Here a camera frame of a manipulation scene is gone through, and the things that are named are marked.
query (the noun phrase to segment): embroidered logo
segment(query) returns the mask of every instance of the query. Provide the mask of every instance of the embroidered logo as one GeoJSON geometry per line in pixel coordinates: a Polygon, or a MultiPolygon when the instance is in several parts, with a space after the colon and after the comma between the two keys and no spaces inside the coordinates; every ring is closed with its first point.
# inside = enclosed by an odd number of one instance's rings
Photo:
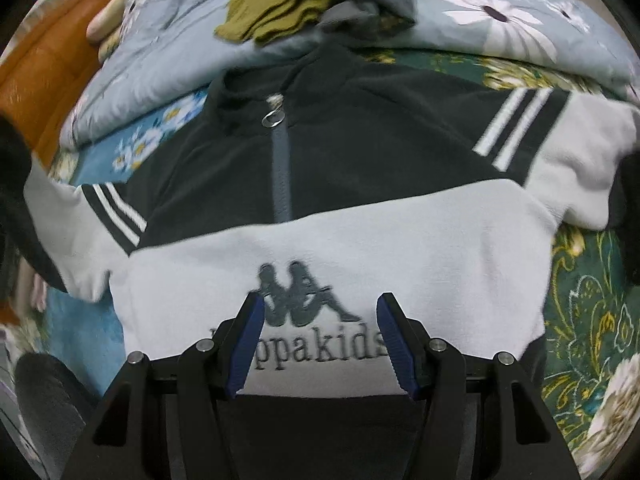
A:
{"type": "Polygon", "coordinates": [[[291,286],[285,288],[278,282],[273,265],[263,264],[258,271],[260,289],[256,292],[264,298],[264,320],[269,326],[284,325],[287,314],[293,326],[306,326],[320,314],[322,307],[333,310],[344,323],[362,319],[347,312],[331,286],[318,285],[304,263],[291,262],[289,274],[291,286]]]}

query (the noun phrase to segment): blue fabric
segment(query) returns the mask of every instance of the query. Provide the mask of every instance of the blue fabric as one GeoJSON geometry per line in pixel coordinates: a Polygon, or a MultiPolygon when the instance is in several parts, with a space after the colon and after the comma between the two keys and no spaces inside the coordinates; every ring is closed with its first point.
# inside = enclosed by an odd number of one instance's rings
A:
{"type": "MultiPolygon", "coordinates": [[[[207,89],[199,89],[87,146],[72,183],[126,181],[156,147],[200,113],[206,96],[207,89]]],[[[126,358],[111,294],[87,303],[50,288],[44,327],[45,350],[91,392],[103,394],[126,358]]]]}
{"type": "MultiPolygon", "coordinates": [[[[212,81],[229,67],[293,59],[325,38],[310,28],[263,48],[253,42],[229,43],[214,35],[226,19],[227,2],[128,0],[120,46],[65,121],[61,145],[77,149],[212,81]]],[[[638,57],[577,0],[416,0],[416,11],[415,27],[376,46],[529,61],[591,77],[622,98],[638,100],[638,57]]]]}

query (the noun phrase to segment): white fabric panel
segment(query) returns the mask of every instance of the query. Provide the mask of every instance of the white fabric panel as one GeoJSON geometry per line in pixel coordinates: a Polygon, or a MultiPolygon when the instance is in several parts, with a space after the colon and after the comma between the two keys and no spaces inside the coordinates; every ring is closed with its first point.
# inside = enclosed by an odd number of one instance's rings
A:
{"type": "Polygon", "coordinates": [[[556,227],[517,184],[492,180],[142,249],[130,257],[128,285],[111,288],[127,351],[156,359],[235,316],[263,264],[289,288],[289,264],[299,260],[362,319],[340,321],[323,306],[306,326],[290,316],[265,324],[244,393],[399,394],[378,335],[379,295],[393,292],[407,316],[462,352],[520,356],[544,332],[556,227]]]}
{"type": "Polygon", "coordinates": [[[76,298],[98,301],[111,271],[126,266],[127,255],[98,220],[82,190],[51,180],[32,156],[24,199],[38,239],[66,290],[76,298]]]}
{"type": "Polygon", "coordinates": [[[525,189],[559,220],[604,229],[618,164],[633,150],[639,126],[635,106],[572,92],[535,156],[525,189]]]}

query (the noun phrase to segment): white sleeve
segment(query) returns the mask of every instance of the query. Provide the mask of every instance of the white sleeve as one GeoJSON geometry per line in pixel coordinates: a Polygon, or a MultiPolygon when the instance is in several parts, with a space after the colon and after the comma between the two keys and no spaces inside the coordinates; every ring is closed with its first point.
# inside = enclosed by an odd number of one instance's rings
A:
{"type": "Polygon", "coordinates": [[[66,291],[76,298],[98,301],[111,271],[125,265],[128,256],[91,208],[85,191],[52,181],[33,157],[24,201],[37,242],[49,255],[66,291]]]}
{"type": "Polygon", "coordinates": [[[618,165],[635,149],[639,126],[634,105],[572,92],[534,157],[525,189],[558,221],[604,229],[618,165]]]}

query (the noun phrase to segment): black stripe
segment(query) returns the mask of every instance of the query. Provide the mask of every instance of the black stripe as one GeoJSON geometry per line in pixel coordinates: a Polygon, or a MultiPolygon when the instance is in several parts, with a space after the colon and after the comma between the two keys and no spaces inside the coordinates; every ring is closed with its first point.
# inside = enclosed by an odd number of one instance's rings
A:
{"type": "Polygon", "coordinates": [[[84,193],[84,197],[91,206],[91,209],[94,210],[94,213],[99,218],[100,222],[102,222],[102,224],[106,227],[107,231],[111,234],[116,243],[120,247],[122,247],[127,255],[131,254],[136,247],[113,223],[113,221],[111,221],[109,215],[107,215],[107,212],[104,210],[100,199],[96,195],[94,187],[90,184],[82,184],[82,186],[80,187],[82,189],[82,193],[84,193]]]}
{"type": "Polygon", "coordinates": [[[518,145],[516,153],[511,159],[511,164],[507,169],[509,177],[515,180],[521,186],[524,185],[529,169],[536,156],[536,153],[545,141],[551,129],[556,124],[558,117],[564,110],[569,92],[564,90],[554,90],[549,95],[542,109],[538,112],[535,119],[529,126],[524,137],[518,145]]]}
{"type": "Polygon", "coordinates": [[[516,111],[511,116],[511,119],[509,119],[509,122],[504,125],[504,128],[500,132],[500,136],[495,141],[494,146],[486,156],[488,160],[495,160],[495,157],[498,156],[498,152],[500,152],[500,149],[504,146],[504,143],[507,142],[507,139],[509,139],[511,132],[516,127],[516,124],[518,124],[518,121],[522,117],[524,110],[527,109],[527,106],[529,106],[529,103],[535,97],[535,95],[535,90],[527,90],[526,94],[524,94],[522,101],[520,101],[520,105],[516,108],[516,111]]]}
{"type": "Polygon", "coordinates": [[[138,236],[142,236],[142,231],[136,225],[136,223],[117,206],[116,201],[113,199],[113,196],[111,196],[111,192],[109,191],[109,189],[104,184],[100,184],[100,189],[107,198],[107,202],[109,202],[111,209],[116,212],[116,215],[118,215],[120,220],[122,220],[133,232],[135,232],[135,234],[137,234],[138,236]]]}

